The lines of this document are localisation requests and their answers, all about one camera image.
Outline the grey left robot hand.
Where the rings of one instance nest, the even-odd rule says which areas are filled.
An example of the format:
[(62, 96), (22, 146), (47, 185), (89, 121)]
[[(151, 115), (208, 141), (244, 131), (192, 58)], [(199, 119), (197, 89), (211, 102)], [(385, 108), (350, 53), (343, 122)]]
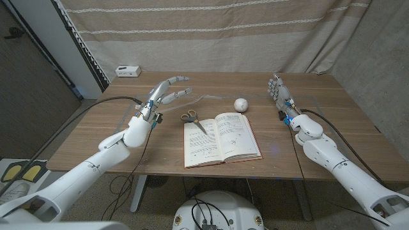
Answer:
[(143, 120), (151, 123), (160, 123), (162, 121), (161, 114), (156, 112), (156, 109), (160, 104), (170, 104), (175, 101), (177, 98), (187, 95), (192, 92), (192, 88), (187, 88), (179, 92), (171, 93), (167, 96), (165, 94), (168, 92), (170, 85), (175, 82), (188, 81), (188, 77), (184, 76), (174, 76), (162, 82), (159, 82), (147, 96), (146, 102), (141, 105), (139, 111), (136, 114), (137, 118), (142, 118)]

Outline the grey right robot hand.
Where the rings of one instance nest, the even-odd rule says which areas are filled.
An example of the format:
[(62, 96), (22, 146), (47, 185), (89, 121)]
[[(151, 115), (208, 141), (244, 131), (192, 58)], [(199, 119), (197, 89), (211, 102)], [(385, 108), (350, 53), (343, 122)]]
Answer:
[(268, 85), (268, 94), (274, 99), (279, 110), (279, 119), (289, 125), (293, 118), (301, 114), (294, 103), (292, 94), (277, 73), (274, 74), (273, 79), (269, 80)]

